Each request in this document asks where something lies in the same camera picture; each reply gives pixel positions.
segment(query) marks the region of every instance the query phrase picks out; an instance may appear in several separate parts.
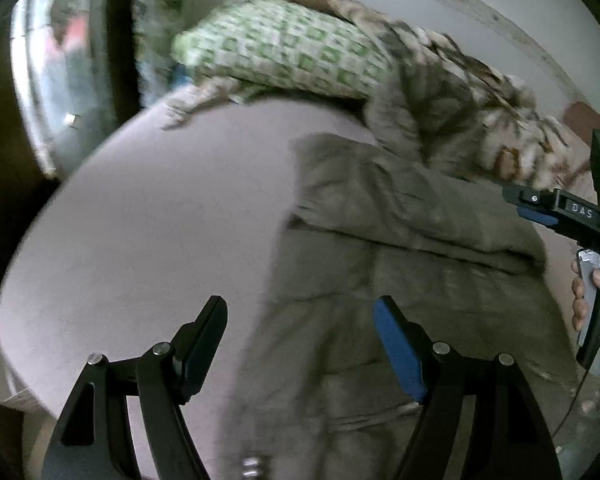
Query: human hand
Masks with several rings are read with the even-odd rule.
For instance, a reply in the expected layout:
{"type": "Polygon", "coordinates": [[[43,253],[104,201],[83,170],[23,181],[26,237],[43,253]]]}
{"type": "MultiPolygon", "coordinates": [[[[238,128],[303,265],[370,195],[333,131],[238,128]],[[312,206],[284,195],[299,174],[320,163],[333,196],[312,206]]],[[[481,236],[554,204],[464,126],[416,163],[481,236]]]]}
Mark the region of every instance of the human hand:
{"type": "MultiPolygon", "coordinates": [[[[573,260],[571,263],[571,270],[578,273],[578,263],[576,260],[573,260]]],[[[596,287],[600,290],[600,269],[594,270],[593,272],[593,282],[596,284],[596,287]]],[[[571,319],[571,323],[577,331],[582,330],[584,326],[585,319],[587,317],[587,312],[589,310],[589,305],[584,300],[584,282],[578,276],[573,279],[573,283],[571,283],[571,290],[573,291],[574,299],[573,299],[573,319],[571,319]]]]}

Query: clothing pile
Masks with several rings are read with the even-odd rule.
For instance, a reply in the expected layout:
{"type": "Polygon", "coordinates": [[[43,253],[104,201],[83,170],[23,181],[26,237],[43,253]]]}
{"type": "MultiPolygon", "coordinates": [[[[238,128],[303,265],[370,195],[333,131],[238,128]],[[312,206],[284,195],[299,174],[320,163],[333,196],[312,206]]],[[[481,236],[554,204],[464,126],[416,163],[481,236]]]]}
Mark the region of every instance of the clothing pile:
{"type": "Polygon", "coordinates": [[[538,116],[529,88],[447,36],[351,0],[228,5],[176,38],[174,55],[194,83],[168,99],[170,127],[276,86],[363,98],[378,142],[296,144],[298,199],[222,418],[222,478],[394,473],[418,408],[373,326],[385,294],[461,354],[511,354],[555,428],[576,375],[542,241],[493,182],[463,178],[477,180],[478,166],[562,185],[570,132],[538,116]],[[267,13],[276,27],[263,25],[267,13]]]}
{"type": "Polygon", "coordinates": [[[207,98],[244,102],[293,88],[364,99],[366,126],[381,146],[446,174],[485,171],[553,189],[579,166],[572,148],[579,139],[538,115],[520,79],[465,55],[446,35],[353,0],[227,4],[178,35],[173,57],[194,83],[168,100],[166,128],[207,98]]]}

